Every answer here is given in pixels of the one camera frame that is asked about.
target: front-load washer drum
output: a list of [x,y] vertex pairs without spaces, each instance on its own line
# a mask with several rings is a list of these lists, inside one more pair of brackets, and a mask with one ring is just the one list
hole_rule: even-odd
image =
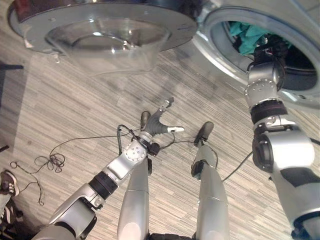
[[159,51],[191,40],[193,0],[15,0],[11,28],[27,48],[67,56],[89,75],[150,71]]
[[242,55],[235,47],[232,24],[257,26],[286,40],[286,77],[280,97],[288,107],[320,110],[320,3],[299,1],[212,0],[198,18],[199,29],[192,43],[216,67],[231,76],[243,91],[252,54]]

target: black object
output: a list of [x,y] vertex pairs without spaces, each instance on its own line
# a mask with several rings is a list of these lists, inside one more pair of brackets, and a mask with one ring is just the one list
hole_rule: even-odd
[[141,129],[144,129],[144,127],[147,125],[147,122],[149,118],[151,117],[151,113],[148,111],[143,111],[141,113],[141,118],[140,118],[140,127]]
[[[277,89],[280,90],[286,78],[286,61],[285,58],[288,55],[288,43],[277,35],[270,35],[268,37],[268,43],[255,48],[254,50],[254,62],[253,65],[273,62],[274,68],[278,70],[279,81],[277,83]],[[270,49],[272,54],[268,54],[266,50]]]
[[160,151],[160,145],[156,142],[153,142],[149,147],[148,147],[148,154],[151,156],[156,156]]
[[253,124],[256,124],[261,119],[276,115],[287,115],[288,112],[282,101],[270,100],[254,106],[250,114]]
[[198,146],[200,140],[205,142],[208,140],[208,137],[214,129],[214,126],[214,123],[211,121],[207,121],[202,125],[193,142],[196,147]]
[[179,236],[176,234],[160,234],[160,233],[152,233],[149,235],[147,240],[192,240],[188,236]]
[[320,177],[310,168],[291,167],[281,170],[280,173],[295,188],[305,184],[320,183]]
[[274,155],[269,138],[264,135],[256,135],[252,141],[253,162],[267,173],[273,172]]
[[197,161],[191,166],[191,176],[197,180],[201,179],[201,172],[204,169],[205,163],[203,161]]
[[152,160],[148,158],[148,176],[152,174]]
[[249,159],[249,157],[253,154],[253,152],[251,151],[243,160],[242,162],[240,162],[240,164],[228,175],[226,176],[222,182],[226,181],[228,178],[230,178],[236,171],[238,171],[239,168],[241,168],[241,166]]
[[24,69],[22,65],[0,64],[0,71]]
[[0,148],[0,153],[3,152],[4,150],[7,150],[9,148],[8,145],[5,145],[3,147]]
[[89,182],[89,185],[106,200],[117,188],[118,185],[103,171],[99,172]]
[[311,240],[310,235],[303,226],[303,222],[313,218],[320,218],[320,211],[310,212],[298,217],[294,222],[291,236],[294,240]]
[[[168,100],[169,104],[166,108],[169,108],[174,102],[174,98],[170,97]],[[147,124],[145,125],[144,131],[150,134],[152,137],[156,134],[165,134],[168,132],[168,126],[160,122],[160,117],[164,113],[162,109],[158,109],[151,117],[148,119]]]
[[317,83],[317,71],[310,60],[298,48],[291,46],[285,58],[283,88],[295,91],[312,89]]
[[320,146],[320,141],[310,137],[311,142]]

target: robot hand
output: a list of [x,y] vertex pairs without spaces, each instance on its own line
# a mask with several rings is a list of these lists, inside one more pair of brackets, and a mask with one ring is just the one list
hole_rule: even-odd
[[52,215],[49,226],[42,229],[33,240],[85,239],[97,222],[95,212],[103,207],[106,199],[148,154],[155,156],[159,152],[159,145],[153,142],[153,137],[184,130],[180,126],[165,126],[160,123],[161,115],[173,101],[173,97],[166,100],[149,118],[140,136],[133,136],[132,142],[121,155],[70,196]]

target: person's foot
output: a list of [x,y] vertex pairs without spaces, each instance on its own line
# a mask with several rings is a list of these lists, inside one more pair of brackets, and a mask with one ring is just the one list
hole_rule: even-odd
[[206,142],[208,140],[214,126],[214,123],[211,121],[207,121],[202,125],[193,142],[196,147],[198,147],[200,141]]
[[15,175],[9,170],[4,170],[0,173],[1,186],[0,191],[2,194],[10,194],[17,196],[19,194],[18,183]]
[[2,220],[4,220],[7,224],[13,224],[16,220],[16,214],[15,209],[13,206],[12,199],[5,205],[3,210],[3,217]]

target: round joint cover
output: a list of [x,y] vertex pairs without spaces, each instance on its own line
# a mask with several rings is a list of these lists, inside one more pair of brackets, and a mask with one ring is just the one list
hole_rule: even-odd
[[141,161],[146,157],[147,151],[141,145],[130,143],[124,150],[124,154],[130,161]]
[[192,0],[15,0],[8,12],[12,29],[24,38],[27,48],[44,53],[57,49],[47,40],[54,29],[71,23],[105,19],[124,19],[161,26],[168,31],[168,39],[160,50],[182,45],[197,30],[194,18],[198,7]]
[[254,164],[262,171],[272,173],[274,157],[268,137],[264,134],[255,136],[252,142],[252,149]]

